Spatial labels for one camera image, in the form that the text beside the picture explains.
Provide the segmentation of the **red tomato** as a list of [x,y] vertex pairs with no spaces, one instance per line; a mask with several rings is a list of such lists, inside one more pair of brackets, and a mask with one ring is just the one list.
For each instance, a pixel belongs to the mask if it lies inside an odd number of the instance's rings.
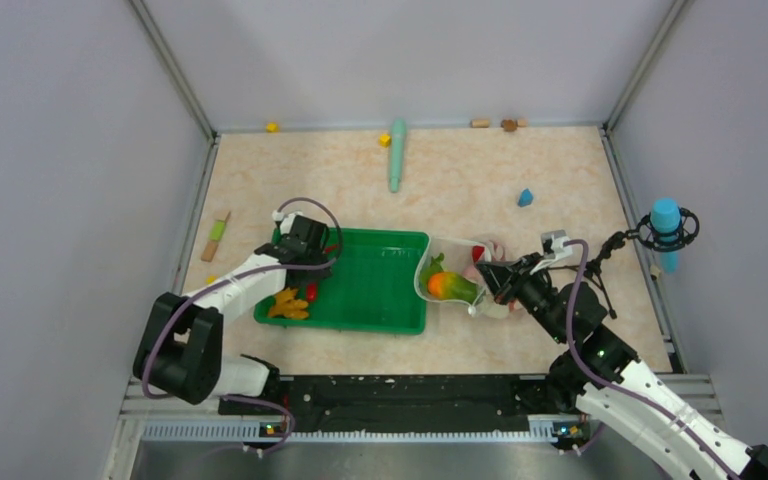
[[473,245],[471,247],[471,259],[473,263],[477,263],[484,259],[486,247],[484,245]]

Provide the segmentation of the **red chili pepper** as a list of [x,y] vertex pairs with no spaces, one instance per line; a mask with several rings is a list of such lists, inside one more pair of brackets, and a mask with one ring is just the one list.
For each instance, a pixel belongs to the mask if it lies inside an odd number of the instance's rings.
[[[327,246],[324,249],[324,255],[328,258],[332,257],[332,253],[338,249],[337,244],[332,244]],[[309,303],[313,303],[318,298],[318,292],[319,292],[319,283],[318,282],[312,282],[306,285],[305,288],[305,299]]]

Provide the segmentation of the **orange green mango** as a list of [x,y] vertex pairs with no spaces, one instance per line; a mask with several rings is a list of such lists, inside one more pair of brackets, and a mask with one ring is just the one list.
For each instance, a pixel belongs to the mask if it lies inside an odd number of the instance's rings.
[[426,287],[432,297],[441,301],[458,300],[472,304],[479,296],[478,286],[455,272],[432,274]]

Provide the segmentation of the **clear dotted zip bag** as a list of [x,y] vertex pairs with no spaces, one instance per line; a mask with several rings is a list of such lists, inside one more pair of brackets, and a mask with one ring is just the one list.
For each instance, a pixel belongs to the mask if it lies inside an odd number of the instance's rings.
[[476,268],[479,261],[505,261],[508,249],[500,238],[431,236],[415,271],[416,294],[432,303],[458,304],[471,317],[504,319],[523,306],[516,300],[499,304]]

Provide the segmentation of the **purple white onion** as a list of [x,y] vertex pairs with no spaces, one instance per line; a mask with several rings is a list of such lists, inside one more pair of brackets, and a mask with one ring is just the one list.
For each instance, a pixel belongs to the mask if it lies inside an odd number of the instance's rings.
[[477,270],[477,268],[474,265],[467,266],[463,271],[462,275],[467,280],[473,282],[473,283],[481,283],[483,281],[483,277],[481,273]]

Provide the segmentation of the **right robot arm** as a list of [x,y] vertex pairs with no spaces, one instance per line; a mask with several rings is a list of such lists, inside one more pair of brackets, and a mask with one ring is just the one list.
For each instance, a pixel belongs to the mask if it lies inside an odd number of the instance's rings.
[[476,268],[495,300],[518,301],[567,345],[546,376],[554,409],[593,417],[673,479],[768,479],[768,446],[730,436],[674,393],[604,325],[607,310],[585,281],[557,289],[546,271],[532,270],[539,259],[480,261]]

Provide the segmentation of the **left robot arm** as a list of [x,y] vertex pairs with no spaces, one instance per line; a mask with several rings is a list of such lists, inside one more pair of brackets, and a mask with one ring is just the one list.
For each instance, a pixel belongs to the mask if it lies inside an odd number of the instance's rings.
[[284,216],[272,241],[237,268],[199,290],[166,292],[154,301],[132,373],[147,397],[177,398],[198,405],[212,396],[242,395],[257,413],[279,404],[272,368],[251,356],[223,352],[225,329],[259,302],[288,287],[324,279],[336,261],[326,251],[338,228],[300,213]]

